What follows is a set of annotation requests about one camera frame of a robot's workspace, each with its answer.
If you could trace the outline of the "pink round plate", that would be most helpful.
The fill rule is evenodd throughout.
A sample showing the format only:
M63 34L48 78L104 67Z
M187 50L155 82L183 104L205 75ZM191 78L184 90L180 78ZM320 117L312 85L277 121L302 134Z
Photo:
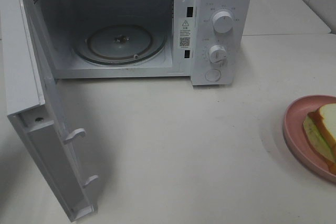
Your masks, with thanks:
M303 128L303 122L309 112L319 107L335 103L335 97L329 95L308 95L293 101L286 109L282 130L286 145L292 155L315 175L335 183L335 174L328 169L323 160L309 144Z

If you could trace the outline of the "glass microwave turntable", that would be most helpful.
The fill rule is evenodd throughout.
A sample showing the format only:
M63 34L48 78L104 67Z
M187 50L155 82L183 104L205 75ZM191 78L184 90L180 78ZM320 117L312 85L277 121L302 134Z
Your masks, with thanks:
M78 38L74 51L88 62L121 66L155 56L166 41L166 32L159 29L136 24L111 25Z

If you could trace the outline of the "round white door button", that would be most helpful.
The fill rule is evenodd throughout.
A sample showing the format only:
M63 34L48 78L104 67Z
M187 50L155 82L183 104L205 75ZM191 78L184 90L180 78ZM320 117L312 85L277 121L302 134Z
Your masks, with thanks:
M221 72L217 69L210 69L205 74L205 79L210 82L216 82L221 78Z

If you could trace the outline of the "white microwave door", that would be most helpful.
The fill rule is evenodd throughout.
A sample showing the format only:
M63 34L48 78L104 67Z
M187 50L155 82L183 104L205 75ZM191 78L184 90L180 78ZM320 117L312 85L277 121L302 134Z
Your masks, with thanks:
M47 58L52 49L40 0L1 0L7 117L70 221L94 211Z

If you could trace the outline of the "white microwave knob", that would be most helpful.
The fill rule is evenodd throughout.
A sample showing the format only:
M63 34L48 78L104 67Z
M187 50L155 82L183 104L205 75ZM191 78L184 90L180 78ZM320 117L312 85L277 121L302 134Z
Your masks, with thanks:
M221 45L210 47L208 54L210 62L216 65L222 64L227 58L226 48Z
M233 16L227 10L220 10L214 14L212 23L217 33L225 34L233 27Z

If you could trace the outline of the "white microwave oven body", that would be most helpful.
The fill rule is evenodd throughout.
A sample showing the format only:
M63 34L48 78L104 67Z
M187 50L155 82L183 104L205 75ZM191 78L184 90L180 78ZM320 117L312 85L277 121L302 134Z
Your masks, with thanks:
M250 0L40 0L40 10L50 38L47 58L55 79L189 77L195 86L230 84L235 55L240 48ZM233 27L217 33L212 18L220 10L233 16ZM181 18L194 19L190 49L178 45ZM166 32L167 41L155 56L133 64L106 66L88 62L74 51L78 38L102 27L136 24ZM208 51L226 48L227 58L216 65ZM221 72L216 82L205 79L210 69Z

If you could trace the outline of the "white warning label sticker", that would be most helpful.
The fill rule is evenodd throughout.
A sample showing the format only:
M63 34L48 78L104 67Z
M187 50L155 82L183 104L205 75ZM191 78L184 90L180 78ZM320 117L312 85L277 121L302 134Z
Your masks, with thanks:
M178 45L180 48L190 49L194 35L194 19L181 18L178 24Z

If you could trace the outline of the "white bread sandwich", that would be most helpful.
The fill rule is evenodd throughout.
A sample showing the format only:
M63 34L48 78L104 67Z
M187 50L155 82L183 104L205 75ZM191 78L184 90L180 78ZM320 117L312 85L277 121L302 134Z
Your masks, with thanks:
M335 103L309 112L303 121L303 129L309 145L335 175Z

